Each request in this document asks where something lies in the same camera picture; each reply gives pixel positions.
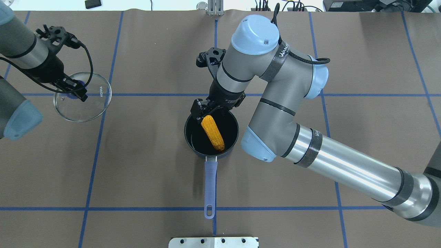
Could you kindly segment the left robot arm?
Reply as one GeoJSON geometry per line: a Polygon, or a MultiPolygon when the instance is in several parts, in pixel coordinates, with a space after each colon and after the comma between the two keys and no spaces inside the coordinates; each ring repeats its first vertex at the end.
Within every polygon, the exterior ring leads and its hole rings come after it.
{"type": "MultiPolygon", "coordinates": [[[[59,94],[72,94],[82,102],[87,100],[87,86],[64,72],[64,64],[57,57],[63,46],[73,49],[86,46],[63,27],[30,30],[13,10],[1,3],[0,7],[1,60],[9,63],[29,79],[59,94]]],[[[17,140],[34,129],[43,120],[41,112],[4,77],[1,77],[1,138],[17,140]]]]}

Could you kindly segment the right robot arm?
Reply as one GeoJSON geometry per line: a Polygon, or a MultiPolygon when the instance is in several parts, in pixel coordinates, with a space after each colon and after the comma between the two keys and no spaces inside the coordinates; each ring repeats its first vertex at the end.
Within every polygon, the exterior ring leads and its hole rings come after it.
{"type": "Polygon", "coordinates": [[[216,141],[215,111],[230,111],[244,100],[254,77],[267,82],[241,146],[252,157],[272,162],[277,156],[369,196],[401,218],[440,227],[440,146],[423,173],[411,174],[357,151],[320,131],[294,121],[303,99],[317,97],[329,77],[329,58],[314,58],[291,49],[280,36],[277,10],[272,19],[244,17],[228,49],[201,53],[197,66],[208,67],[213,82],[205,100],[197,99],[192,118],[216,141]]]}

